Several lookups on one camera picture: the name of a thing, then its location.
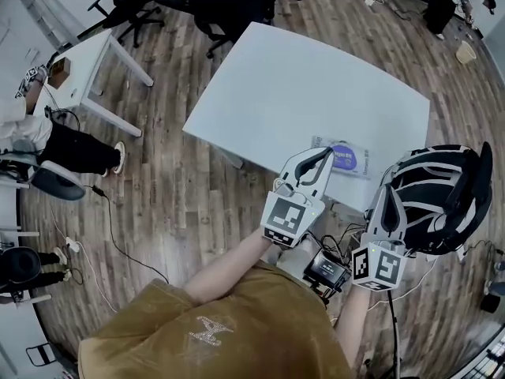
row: brown t-shirt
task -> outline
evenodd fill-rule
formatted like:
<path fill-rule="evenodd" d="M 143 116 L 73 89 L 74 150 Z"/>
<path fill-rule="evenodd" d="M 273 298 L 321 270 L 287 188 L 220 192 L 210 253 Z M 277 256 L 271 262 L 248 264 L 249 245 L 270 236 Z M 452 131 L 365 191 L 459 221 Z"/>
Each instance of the brown t-shirt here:
<path fill-rule="evenodd" d="M 201 306 L 153 281 L 80 343 L 79 372 L 82 379 L 354 377 L 321 300 L 263 262 L 225 298 Z"/>

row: sneaker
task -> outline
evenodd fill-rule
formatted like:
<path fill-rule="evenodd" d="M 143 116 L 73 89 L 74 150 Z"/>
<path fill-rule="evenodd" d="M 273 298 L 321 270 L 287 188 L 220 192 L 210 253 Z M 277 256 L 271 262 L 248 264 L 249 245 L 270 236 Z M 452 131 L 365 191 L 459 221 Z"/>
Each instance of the sneaker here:
<path fill-rule="evenodd" d="M 114 148 L 118 150 L 121 153 L 121 158 L 119 160 L 119 165 L 115 168 L 112 169 L 114 174 L 119 174 L 123 171 L 123 167 L 125 166 L 125 159 L 126 159 L 126 148 L 125 144 L 123 142 L 118 142 Z"/>
<path fill-rule="evenodd" d="M 486 281 L 484 284 L 484 295 L 489 295 L 489 287 L 491 286 L 492 281 Z"/>
<path fill-rule="evenodd" d="M 53 253 L 58 256 L 61 265 L 68 264 L 69 261 L 66 259 L 66 255 L 62 252 L 62 249 L 60 249 L 59 247 L 55 247 Z"/>
<path fill-rule="evenodd" d="M 70 278 L 72 278 L 72 271 L 67 269 L 65 271 L 65 276 L 63 277 L 63 282 L 68 282 L 70 280 Z"/>

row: snack package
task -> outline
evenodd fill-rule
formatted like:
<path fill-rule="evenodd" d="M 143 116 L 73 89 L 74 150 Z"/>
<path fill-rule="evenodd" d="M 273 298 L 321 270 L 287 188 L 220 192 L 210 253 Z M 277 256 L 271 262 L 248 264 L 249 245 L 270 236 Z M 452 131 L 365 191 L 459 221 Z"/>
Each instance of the snack package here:
<path fill-rule="evenodd" d="M 331 147 L 335 152 L 333 170 L 358 178 L 371 179 L 374 176 L 373 155 L 366 148 L 360 148 L 346 141 L 313 136 L 313 148 Z"/>

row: black speaker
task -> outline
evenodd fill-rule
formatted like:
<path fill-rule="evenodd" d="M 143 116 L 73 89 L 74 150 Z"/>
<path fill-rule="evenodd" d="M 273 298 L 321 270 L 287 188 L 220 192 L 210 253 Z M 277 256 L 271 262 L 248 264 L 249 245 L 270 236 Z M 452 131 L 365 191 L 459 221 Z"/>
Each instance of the black speaker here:
<path fill-rule="evenodd" d="M 481 310 L 495 313 L 499 306 L 499 296 L 485 295 L 481 302 Z"/>

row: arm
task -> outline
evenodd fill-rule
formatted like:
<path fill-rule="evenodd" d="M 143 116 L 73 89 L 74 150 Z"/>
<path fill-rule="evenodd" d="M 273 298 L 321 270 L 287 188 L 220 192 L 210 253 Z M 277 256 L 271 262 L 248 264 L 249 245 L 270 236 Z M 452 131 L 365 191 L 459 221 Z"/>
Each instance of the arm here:
<path fill-rule="evenodd" d="M 198 272 L 183 287 L 199 304 L 223 297 L 271 246 L 257 229 L 248 238 Z"/>
<path fill-rule="evenodd" d="M 36 77 L 32 83 L 32 86 L 28 90 L 25 96 L 26 100 L 26 113 L 33 114 L 35 110 L 35 105 L 37 104 L 37 100 L 39 99 L 40 92 L 42 91 L 43 81 L 40 80 L 40 77 Z"/>
<path fill-rule="evenodd" d="M 351 367 L 360 348 L 369 303 L 370 291 L 353 285 L 335 328 L 340 346 Z"/>

